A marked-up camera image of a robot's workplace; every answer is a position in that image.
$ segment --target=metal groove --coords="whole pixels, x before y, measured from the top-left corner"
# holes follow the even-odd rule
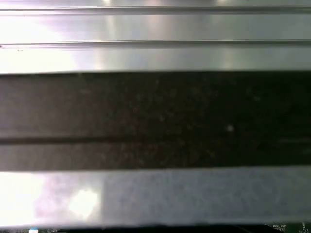
[[[187,14],[310,14],[311,6],[138,6],[0,9],[7,15],[187,15]]]
[[[311,40],[133,40],[133,41],[69,41],[53,43],[0,44],[0,49],[42,49],[42,48],[180,48],[208,45],[228,46],[310,46]]]

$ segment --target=black strip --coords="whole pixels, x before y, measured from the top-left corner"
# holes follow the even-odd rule
[[[2,76],[0,170],[311,164],[309,76]]]

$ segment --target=silver panel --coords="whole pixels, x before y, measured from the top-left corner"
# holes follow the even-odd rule
[[[271,223],[311,218],[310,167],[0,173],[0,226]]]
[[[306,70],[309,22],[308,0],[1,1],[0,73]]]
[[[0,50],[1,73],[145,70],[309,70],[309,46]]]
[[[1,43],[311,39],[310,15],[6,16]]]

